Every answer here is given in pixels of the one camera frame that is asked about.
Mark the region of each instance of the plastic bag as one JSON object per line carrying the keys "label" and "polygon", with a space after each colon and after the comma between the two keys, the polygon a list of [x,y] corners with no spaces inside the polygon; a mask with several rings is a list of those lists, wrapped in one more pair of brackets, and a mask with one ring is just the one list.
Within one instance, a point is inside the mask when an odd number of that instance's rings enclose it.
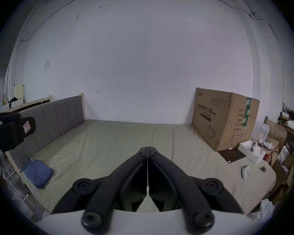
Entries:
{"label": "plastic bag", "polygon": [[280,162],[280,164],[282,164],[282,162],[285,160],[285,158],[288,154],[289,154],[289,152],[286,149],[286,146],[283,146],[280,154],[278,155],[278,161]]}
{"label": "plastic bag", "polygon": [[247,216],[254,222],[266,222],[272,217],[274,208],[275,207],[272,205],[271,201],[263,199],[260,202],[259,210],[254,213],[250,213]]}
{"label": "plastic bag", "polygon": [[259,143],[263,143],[266,141],[267,136],[269,134],[270,131],[270,127],[267,124],[263,124],[261,130],[259,131],[258,135],[257,135],[257,141]]}

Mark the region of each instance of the white paper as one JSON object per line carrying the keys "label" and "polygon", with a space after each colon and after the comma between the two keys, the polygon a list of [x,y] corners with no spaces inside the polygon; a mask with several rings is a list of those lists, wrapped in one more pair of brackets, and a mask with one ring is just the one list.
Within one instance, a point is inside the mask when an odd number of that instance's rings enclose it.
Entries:
{"label": "white paper", "polygon": [[280,162],[280,164],[285,160],[285,158],[288,154],[289,154],[289,152],[286,149],[286,146],[283,146],[280,154],[278,155],[278,161]]}
{"label": "white paper", "polygon": [[288,173],[288,169],[284,165],[282,165],[282,168],[284,169],[285,174],[287,174]]}

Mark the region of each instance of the gray upholstered headboard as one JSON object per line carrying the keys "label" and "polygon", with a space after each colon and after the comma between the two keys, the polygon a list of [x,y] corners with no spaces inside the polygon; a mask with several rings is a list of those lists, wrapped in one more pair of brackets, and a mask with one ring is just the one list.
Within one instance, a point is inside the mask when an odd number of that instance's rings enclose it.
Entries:
{"label": "gray upholstered headboard", "polygon": [[83,95],[42,104],[20,112],[21,116],[33,116],[36,131],[9,153],[20,168],[42,148],[84,122]]}

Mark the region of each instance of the dark mat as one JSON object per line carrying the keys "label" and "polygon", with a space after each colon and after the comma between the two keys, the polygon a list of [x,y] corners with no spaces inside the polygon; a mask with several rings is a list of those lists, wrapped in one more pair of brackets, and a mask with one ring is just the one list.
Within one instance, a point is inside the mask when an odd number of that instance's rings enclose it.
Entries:
{"label": "dark mat", "polygon": [[241,153],[237,149],[224,150],[224,151],[218,151],[218,152],[227,162],[231,161],[231,163],[246,157],[243,153]]}

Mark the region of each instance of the small metal part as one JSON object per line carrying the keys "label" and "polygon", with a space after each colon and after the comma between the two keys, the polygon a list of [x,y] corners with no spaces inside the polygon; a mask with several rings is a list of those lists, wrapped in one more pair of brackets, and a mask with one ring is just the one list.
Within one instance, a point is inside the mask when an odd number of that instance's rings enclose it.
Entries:
{"label": "small metal part", "polygon": [[263,172],[266,172],[266,170],[267,170],[264,166],[260,167],[259,169]]}

